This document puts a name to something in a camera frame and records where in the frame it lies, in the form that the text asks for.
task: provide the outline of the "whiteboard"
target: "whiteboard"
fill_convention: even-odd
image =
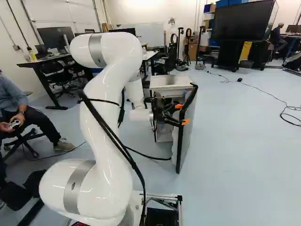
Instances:
[[[36,28],[71,27],[74,33],[85,29],[99,32],[92,0],[23,0]]]
[[[122,24],[117,29],[132,28],[136,30],[136,36],[139,41],[147,47],[164,46],[164,28],[163,22],[142,23],[142,24]]]

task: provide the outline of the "garage door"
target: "garage door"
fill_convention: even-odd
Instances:
[[[85,29],[100,32],[93,0],[23,0],[34,28],[71,27],[74,33]]]

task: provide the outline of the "person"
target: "person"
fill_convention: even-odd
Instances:
[[[14,131],[7,127],[14,119],[20,120],[20,126],[37,125],[53,143],[55,151],[70,151],[74,148],[73,144],[61,140],[61,135],[46,115],[28,106],[27,97],[23,92],[11,80],[0,74],[0,145],[6,134]],[[6,185],[5,168],[0,153],[0,190]]]
[[[273,42],[275,44],[280,44],[280,46],[277,48],[277,51],[282,50],[286,45],[287,45],[287,41],[285,41],[281,35],[280,35],[280,29],[283,28],[284,23],[279,23],[278,27],[274,28],[273,32],[274,32],[274,36],[273,36]]]

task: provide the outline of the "blue bin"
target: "blue bin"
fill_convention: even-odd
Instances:
[[[241,3],[247,3],[248,0],[229,0],[229,6],[231,5],[237,5],[237,4],[241,4]]]
[[[216,2],[216,7],[224,7],[229,5],[229,0],[220,0]]]
[[[209,20],[209,29],[213,28],[214,19]]]
[[[210,6],[211,6],[211,4],[208,4],[208,5],[204,6],[204,13],[210,12]]]
[[[209,46],[220,46],[220,43],[218,41],[209,39]]]

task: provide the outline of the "sneaker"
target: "sneaker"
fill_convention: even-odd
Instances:
[[[68,142],[63,142],[63,141],[59,141],[57,143],[57,145],[53,146],[53,149],[55,151],[65,151],[65,152],[69,152],[71,150],[73,150],[75,148],[75,146],[71,143]]]
[[[4,206],[5,206],[5,202],[0,199],[0,209],[2,209]]]

